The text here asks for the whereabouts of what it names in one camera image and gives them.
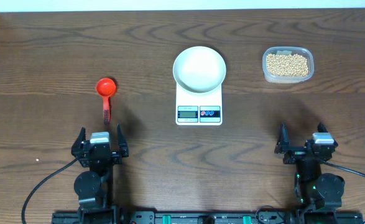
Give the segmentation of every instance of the white digital scale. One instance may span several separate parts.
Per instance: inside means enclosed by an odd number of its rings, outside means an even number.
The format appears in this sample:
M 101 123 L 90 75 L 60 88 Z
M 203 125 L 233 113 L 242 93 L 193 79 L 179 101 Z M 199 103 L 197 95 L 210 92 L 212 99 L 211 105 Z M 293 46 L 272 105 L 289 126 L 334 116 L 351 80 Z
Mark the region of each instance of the white digital scale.
M 175 59 L 177 125 L 221 125 L 222 89 L 226 65 L 222 56 L 208 47 L 191 47 Z

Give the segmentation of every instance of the white wall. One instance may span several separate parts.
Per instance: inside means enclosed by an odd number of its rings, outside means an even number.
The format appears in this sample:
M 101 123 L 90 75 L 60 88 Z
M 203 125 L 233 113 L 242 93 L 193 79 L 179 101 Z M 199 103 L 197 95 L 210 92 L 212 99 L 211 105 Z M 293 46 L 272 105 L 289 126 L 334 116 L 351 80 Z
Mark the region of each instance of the white wall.
M 365 0 L 0 0 L 0 12 L 365 7 Z

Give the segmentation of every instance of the clear plastic container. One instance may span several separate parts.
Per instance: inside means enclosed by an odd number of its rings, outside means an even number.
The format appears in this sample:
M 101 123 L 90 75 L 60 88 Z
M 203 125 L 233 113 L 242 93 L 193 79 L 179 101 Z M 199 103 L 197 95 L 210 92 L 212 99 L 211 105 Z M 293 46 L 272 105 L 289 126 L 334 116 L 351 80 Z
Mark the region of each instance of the clear plastic container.
M 271 72 L 267 69 L 267 55 L 268 54 L 276 54 L 277 51 L 283 51 L 288 50 L 291 51 L 291 55 L 301 55 L 304 56 L 307 59 L 307 65 L 308 65 L 308 75 L 304 77 L 286 77 L 286 76 L 278 76 L 273 75 Z M 311 52 L 305 48 L 302 47 L 271 47 L 270 49 L 266 50 L 264 53 L 264 56 L 262 56 L 262 69 L 264 70 L 265 79 L 268 82 L 271 83 L 299 83 L 304 82 L 308 79 L 310 79 L 313 75 L 313 72 L 315 71 L 314 63 L 313 63 L 313 56 Z

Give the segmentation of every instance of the red measuring scoop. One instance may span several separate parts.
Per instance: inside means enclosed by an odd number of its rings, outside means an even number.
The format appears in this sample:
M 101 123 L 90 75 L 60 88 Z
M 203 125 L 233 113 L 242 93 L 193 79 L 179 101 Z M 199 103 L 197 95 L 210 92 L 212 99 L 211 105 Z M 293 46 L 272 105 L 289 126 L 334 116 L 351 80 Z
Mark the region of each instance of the red measuring scoop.
M 111 102 L 110 98 L 116 94 L 117 87 L 115 82 L 110 78 L 103 78 L 96 84 L 96 92 L 103 99 L 103 119 L 105 124 L 110 123 Z

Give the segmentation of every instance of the wooden tabletop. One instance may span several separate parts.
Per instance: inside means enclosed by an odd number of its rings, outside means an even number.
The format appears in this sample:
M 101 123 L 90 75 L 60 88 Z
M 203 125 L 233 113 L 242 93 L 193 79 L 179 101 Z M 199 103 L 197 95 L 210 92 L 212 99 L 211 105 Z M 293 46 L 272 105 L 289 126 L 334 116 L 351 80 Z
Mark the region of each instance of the wooden tabletop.
M 227 63 L 223 124 L 175 124 L 172 65 L 204 45 Z M 310 50 L 305 83 L 264 79 L 262 54 L 273 46 Z M 96 82 L 119 89 L 113 121 L 130 157 L 115 167 L 114 199 L 158 211 L 291 208 L 295 167 L 274 154 L 285 121 L 298 146 L 319 121 L 340 146 L 330 162 L 365 173 L 365 9 L 56 12 L 0 14 L 0 223 L 20 223 L 29 192 L 73 160 L 84 126 L 105 131 Z M 341 210 L 365 217 L 365 179 L 345 181 Z M 46 182 L 27 207 L 28 223 L 76 210 L 79 164 Z

